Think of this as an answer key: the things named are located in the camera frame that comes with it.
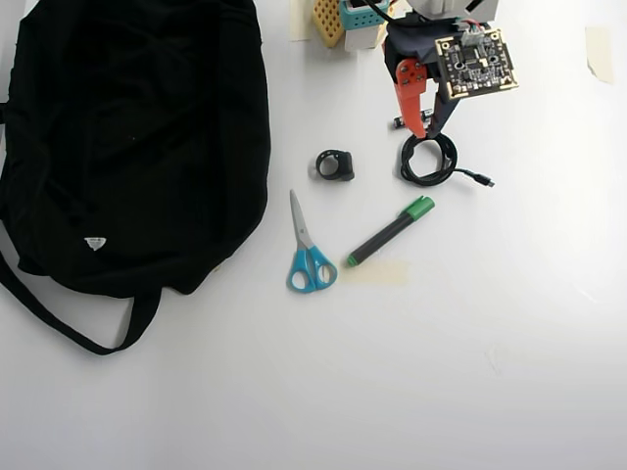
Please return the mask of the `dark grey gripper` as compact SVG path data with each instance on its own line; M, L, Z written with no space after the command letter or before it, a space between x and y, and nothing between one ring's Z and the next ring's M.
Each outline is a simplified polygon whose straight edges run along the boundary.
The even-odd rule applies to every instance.
M419 14L409 14L399 22L408 23L410 27L395 23L387 25L387 36L383 42L384 62L396 82L395 90L406 128L417 138L424 138L426 132L420 98L426 91L427 77L435 81L441 78L435 40L455 35L458 32L457 19L430 21ZM442 79L434 98L433 115L428 126L429 138L442 132L457 105L458 99L450 98L448 83Z

